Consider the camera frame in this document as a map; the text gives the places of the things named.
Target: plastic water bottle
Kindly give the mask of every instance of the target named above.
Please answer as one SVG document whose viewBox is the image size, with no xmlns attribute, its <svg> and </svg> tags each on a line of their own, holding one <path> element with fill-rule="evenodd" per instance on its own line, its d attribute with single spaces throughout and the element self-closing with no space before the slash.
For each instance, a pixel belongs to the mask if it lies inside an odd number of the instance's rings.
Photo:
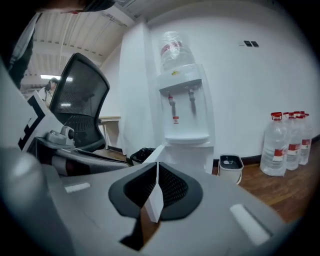
<svg viewBox="0 0 320 256">
<path fill-rule="evenodd" d="M 302 141 L 301 141 L 301 150 L 300 150 L 300 165 L 306 165 L 309 161 L 309 154 L 311 148 L 311 141 L 312 141 L 312 127 L 310 123 L 306 120 L 309 114 L 305 114 L 304 111 L 300 112 L 300 115 L 297 118 L 300 120 L 301 123 L 301 131 L 302 131 Z"/>
<path fill-rule="evenodd" d="M 302 133 L 294 112 L 285 112 L 288 119 L 284 121 L 289 132 L 289 146 L 286 156 L 287 170 L 295 170 L 299 166 L 300 161 L 300 146 L 302 141 Z"/>
<path fill-rule="evenodd" d="M 195 63 L 194 55 L 176 31 L 167 31 L 160 40 L 161 73 Z"/>
<path fill-rule="evenodd" d="M 282 122 L 282 113 L 271 113 L 272 122 L 264 132 L 260 170 L 270 176 L 284 176 L 286 172 L 289 132 Z"/>
</svg>

